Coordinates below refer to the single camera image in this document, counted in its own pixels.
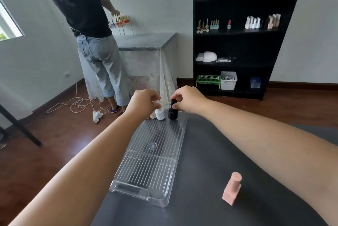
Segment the person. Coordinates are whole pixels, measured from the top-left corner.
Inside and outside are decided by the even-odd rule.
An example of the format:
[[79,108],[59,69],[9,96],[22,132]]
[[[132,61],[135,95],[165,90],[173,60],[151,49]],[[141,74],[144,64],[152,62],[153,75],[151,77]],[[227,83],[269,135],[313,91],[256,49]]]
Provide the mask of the person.
[[[65,165],[11,226],[90,225],[137,127],[161,107],[155,91],[136,91],[123,115]],[[268,174],[338,225],[338,147],[290,125],[178,89],[174,109],[212,122]]]
[[114,15],[120,12],[110,0],[53,0],[66,17],[78,42],[78,52],[97,75],[103,96],[111,104],[111,113],[125,111],[130,101],[128,76],[119,48],[108,26],[104,8]]

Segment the black bottle cap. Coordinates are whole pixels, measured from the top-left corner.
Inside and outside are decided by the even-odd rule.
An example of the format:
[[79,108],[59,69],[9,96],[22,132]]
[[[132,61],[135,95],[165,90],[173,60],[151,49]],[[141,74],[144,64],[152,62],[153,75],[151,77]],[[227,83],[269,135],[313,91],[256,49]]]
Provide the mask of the black bottle cap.
[[179,110],[172,108],[172,105],[175,103],[177,103],[177,100],[171,100],[171,108],[168,111],[168,117],[170,120],[176,120],[179,115]]

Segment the wooden floor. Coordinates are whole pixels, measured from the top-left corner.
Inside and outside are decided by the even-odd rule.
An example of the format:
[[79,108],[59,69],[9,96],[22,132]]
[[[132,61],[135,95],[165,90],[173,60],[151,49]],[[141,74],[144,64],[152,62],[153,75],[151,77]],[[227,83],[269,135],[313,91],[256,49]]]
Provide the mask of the wooden floor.
[[[78,96],[87,97],[85,86],[79,87]],[[262,102],[211,98],[289,124],[338,128],[338,92],[334,91],[268,88]],[[101,107],[107,106],[107,101],[101,104]],[[94,107],[98,108],[98,101],[94,102]],[[17,133],[0,150],[0,226],[9,224],[71,158],[117,117],[106,114],[98,124],[94,124],[92,112],[91,106],[78,114],[64,106],[41,115],[28,129],[43,142],[43,147],[36,147]]]

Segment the gray table cover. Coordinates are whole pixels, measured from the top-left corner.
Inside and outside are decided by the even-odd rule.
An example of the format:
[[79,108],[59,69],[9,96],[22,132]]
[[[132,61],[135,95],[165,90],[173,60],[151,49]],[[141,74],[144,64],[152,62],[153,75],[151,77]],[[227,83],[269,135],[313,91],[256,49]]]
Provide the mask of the gray table cover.
[[[297,126],[338,144],[338,130]],[[242,188],[230,206],[222,194],[232,172]],[[107,193],[92,226],[327,225],[306,202],[236,148],[206,119],[189,115],[169,204],[160,208]]]
[[157,51],[176,36],[176,33],[114,35],[120,51]]

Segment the wall outlet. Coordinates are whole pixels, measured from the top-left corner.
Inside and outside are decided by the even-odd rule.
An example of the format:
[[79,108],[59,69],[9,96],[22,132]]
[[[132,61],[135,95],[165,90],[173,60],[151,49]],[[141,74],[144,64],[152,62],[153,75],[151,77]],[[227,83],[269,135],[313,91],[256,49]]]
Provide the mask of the wall outlet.
[[64,76],[65,76],[65,78],[68,78],[68,77],[70,77],[70,71],[66,71],[66,72],[64,72]]

